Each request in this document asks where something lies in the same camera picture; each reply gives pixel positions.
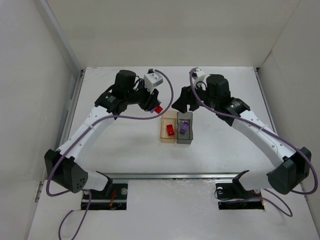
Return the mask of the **red lego stack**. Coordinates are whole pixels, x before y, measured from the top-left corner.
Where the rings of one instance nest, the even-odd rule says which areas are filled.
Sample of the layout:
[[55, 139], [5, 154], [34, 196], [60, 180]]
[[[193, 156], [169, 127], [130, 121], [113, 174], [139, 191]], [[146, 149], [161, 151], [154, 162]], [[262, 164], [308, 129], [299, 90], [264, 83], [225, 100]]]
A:
[[157, 106], [154, 111], [157, 113], [157, 114], [160, 114], [162, 111], [163, 111], [163, 108], [159, 105]]
[[166, 131], [167, 131], [167, 135], [169, 137], [174, 136], [175, 135], [175, 128], [172, 124], [168, 124], [166, 125]]

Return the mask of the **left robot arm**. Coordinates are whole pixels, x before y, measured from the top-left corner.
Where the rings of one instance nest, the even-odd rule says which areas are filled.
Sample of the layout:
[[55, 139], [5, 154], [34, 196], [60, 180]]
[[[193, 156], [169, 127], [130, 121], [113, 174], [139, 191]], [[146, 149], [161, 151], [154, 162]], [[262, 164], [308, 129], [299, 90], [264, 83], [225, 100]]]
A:
[[163, 83], [159, 72], [150, 69], [143, 78], [131, 70], [120, 70], [114, 84], [105, 90], [83, 124], [57, 150], [44, 155], [48, 179], [72, 193], [95, 190], [107, 194], [112, 179], [102, 173], [84, 170], [82, 165], [89, 149], [101, 133], [112, 124], [129, 105], [138, 105], [146, 112], [160, 107], [157, 86]]

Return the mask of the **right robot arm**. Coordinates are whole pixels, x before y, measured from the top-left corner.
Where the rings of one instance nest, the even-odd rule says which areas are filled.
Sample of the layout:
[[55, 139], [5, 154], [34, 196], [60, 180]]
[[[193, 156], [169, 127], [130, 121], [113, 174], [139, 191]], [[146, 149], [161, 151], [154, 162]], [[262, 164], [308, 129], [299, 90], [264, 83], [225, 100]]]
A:
[[303, 147], [298, 149], [292, 143], [273, 132], [264, 124], [240, 98], [231, 95], [228, 80], [221, 74], [206, 75], [199, 68], [189, 72], [189, 86], [181, 89], [179, 98], [172, 108], [186, 113], [204, 107], [215, 113], [219, 119], [248, 138], [271, 162], [269, 172], [251, 172], [246, 169], [232, 179], [238, 193], [256, 189], [273, 189], [287, 195], [305, 180], [310, 173], [314, 187], [318, 188], [318, 177], [311, 164], [311, 152]]

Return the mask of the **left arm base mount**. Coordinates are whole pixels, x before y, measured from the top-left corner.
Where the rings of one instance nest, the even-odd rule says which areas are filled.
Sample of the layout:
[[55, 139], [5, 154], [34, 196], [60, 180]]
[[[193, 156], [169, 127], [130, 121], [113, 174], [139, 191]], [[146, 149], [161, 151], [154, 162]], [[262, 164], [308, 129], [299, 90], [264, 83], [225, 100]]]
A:
[[100, 191], [91, 190], [91, 201], [89, 195], [83, 193], [81, 199], [81, 210], [86, 210], [87, 206], [92, 211], [125, 211], [127, 209], [128, 181], [115, 179], [111, 190], [107, 195]]

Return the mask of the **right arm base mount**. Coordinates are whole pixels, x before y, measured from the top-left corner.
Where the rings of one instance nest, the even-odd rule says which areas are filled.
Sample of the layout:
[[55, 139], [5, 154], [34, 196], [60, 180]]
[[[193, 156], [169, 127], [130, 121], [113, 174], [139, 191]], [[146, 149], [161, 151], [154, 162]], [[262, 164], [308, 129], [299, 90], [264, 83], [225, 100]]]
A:
[[245, 170], [233, 179], [218, 180], [215, 183], [214, 197], [218, 200], [219, 210], [264, 210], [265, 206], [261, 194], [252, 190], [245, 190], [239, 179], [247, 173]]

